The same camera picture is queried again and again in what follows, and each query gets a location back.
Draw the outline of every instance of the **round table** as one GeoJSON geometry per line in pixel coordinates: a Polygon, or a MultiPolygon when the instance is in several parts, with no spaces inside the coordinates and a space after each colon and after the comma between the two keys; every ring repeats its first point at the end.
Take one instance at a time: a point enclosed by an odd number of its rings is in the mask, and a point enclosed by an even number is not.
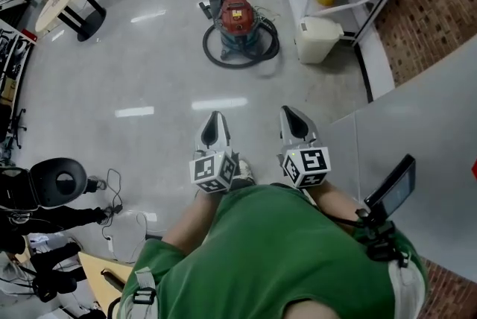
{"type": "Polygon", "coordinates": [[[48,25],[55,19],[59,18],[65,22],[71,29],[78,33],[78,41],[83,42],[90,38],[103,24],[106,18],[106,9],[100,6],[96,0],[87,0],[94,8],[92,12],[85,19],[82,19],[76,12],[68,6],[71,0],[48,0],[45,7],[42,9],[40,16],[38,17],[35,30],[37,32],[46,29],[48,25]],[[74,20],[68,18],[63,10],[66,11],[74,20]]]}

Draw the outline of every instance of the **vacuum hose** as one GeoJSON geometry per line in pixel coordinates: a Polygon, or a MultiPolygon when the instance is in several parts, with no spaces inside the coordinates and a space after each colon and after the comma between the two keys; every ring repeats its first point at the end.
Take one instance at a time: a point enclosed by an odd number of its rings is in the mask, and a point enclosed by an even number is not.
{"type": "Polygon", "coordinates": [[[215,30],[215,25],[212,25],[210,28],[208,28],[206,33],[203,35],[203,39],[202,39],[203,52],[206,53],[207,58],[209,58],[212,63],[216,64],[217,66],[224,67],[225,69],[246,69],[247,67],[254,66],[257,63],[260,63],[264,60],[270,60],[273,57],[275,57],[280,50],[280,42],[278,40],[277,28],[275,28],[275,25],[273,24],[272,21],[266,18],[264,18],[259,23],[258,28],[261,28],[264,31],[267,31],[271,35],[270,46],[264,53],[255,55],[247,51],[247,49],[245,48],[245,42],[239,43],[240,52],[244,55],[244,57],[250,59],[249,62],[240,63],[240,64],[225,63],[214,58],[212,54],[210,54],[210,50],[209,50],[209,46],[207,45],[207,42],[209,41],[210,34],[215,30]]]}

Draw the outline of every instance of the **gray wall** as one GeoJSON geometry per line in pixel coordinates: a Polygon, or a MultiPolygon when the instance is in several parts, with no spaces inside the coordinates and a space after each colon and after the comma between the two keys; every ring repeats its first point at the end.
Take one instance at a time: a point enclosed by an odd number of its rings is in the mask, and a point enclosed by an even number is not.
{"type": "Polygon", "coordinates": [[[476,100],[477,36],[322,137],[329,179],[359,200],[414,156],[416,190],[392,219],[422,256],[477,282],[476,100]]]}

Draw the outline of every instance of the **strap buckle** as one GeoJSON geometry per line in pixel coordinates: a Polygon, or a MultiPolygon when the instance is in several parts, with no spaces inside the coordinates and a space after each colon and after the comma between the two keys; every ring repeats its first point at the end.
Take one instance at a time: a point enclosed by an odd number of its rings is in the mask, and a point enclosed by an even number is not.
{"type": "Polygon", "coordinates": [[[152,305],[154,298],[156,297],[156,289],[152,287],[143,287],[134,292],[133,303],[134,304],[146,304],[152,305]]]}

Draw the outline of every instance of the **white container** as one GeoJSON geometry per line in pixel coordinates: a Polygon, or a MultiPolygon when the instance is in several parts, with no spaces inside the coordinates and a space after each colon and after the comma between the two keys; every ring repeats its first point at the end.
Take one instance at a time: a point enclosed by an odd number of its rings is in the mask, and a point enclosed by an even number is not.
{"type": "Polygon", "coordinates": [[[340,24],[331,19],[304,17],[297,28],[298,59],[301,63],[321,63],[344,35],[340,24]]]}

